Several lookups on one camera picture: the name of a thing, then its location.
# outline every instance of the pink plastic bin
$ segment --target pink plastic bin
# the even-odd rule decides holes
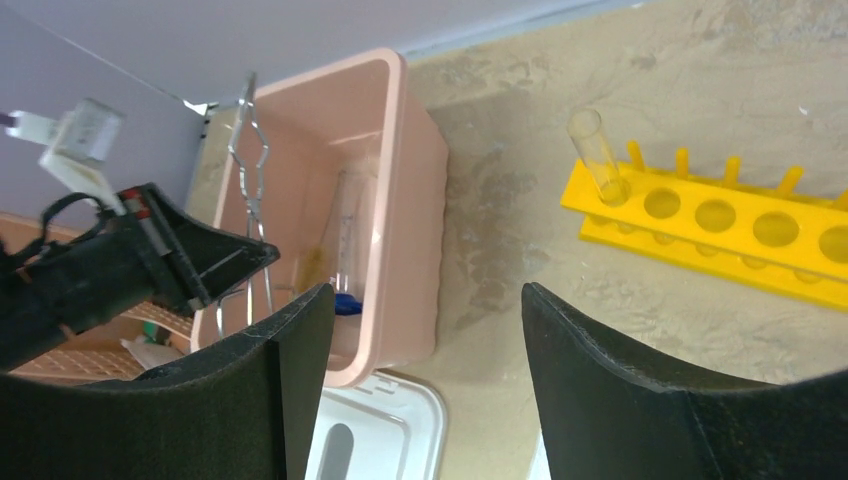
[[[355,386],[376,368],[428,357],[435,347],[448,148],[407,91],[405,60],[387,49],[357,55],[259,89],[256,109],[271,147],[265,233],[282,255],[271,269],[275,309],[290,300],[306,252],[321,245],[339,172],[353,169],[369,179],[357,210],[360,267],[353,279],[363,312],[337,317],[325,385]],[[258,137],[244,132],[239,154],[255,162]],[[247,214],[232,159],[221,193],[215,226],[243,233]],[[332,273],[327,269],[322,281]],[[254,284],[259,321],[269,314],[261,275]],[[245,305],[245,295],[226,301],[226,334],[246,325]],[[199,312],[192,349],[218,337],[215,311]]]

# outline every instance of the test tube rack peg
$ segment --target test tube rack peg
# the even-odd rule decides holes
[[[582,240],[848,311],[848,191],[795,194],[797,166],[769,189],[739,184],[739,157],[712,179],[689,173],[685,148],[673,171],[646,167],[635,141],[627,150],[631,162],[618,167],[629,197],[616,206],[576,162],[560,203],[586,215]]]

